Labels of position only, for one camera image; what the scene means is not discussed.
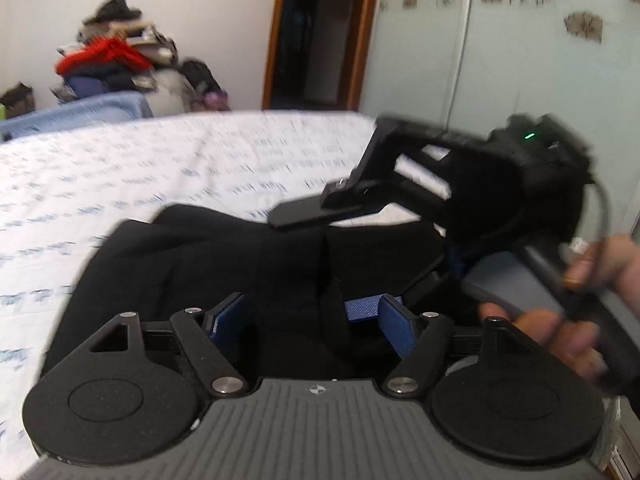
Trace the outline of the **person's right hand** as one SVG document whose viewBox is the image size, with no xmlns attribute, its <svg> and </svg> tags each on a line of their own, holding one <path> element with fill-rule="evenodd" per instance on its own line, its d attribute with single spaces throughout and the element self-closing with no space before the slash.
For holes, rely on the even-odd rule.
<svg viewBox="0 0 640 480">
<path fill-rule="evenodd" d="M 514 318 L 498 304 L 484 302 L 478 315 L 504 318 L 582 379 L 613 389 L 613 373 L 597 349 L 601 326 L 588 320 L 584 310 L 608 288 L 633 315 L 639 314 L 639 245 L 624 233 L 591 244 L 564 272 L 563 288 L 570 300 L 567 314 L 535 308 Z"/>
</svg>

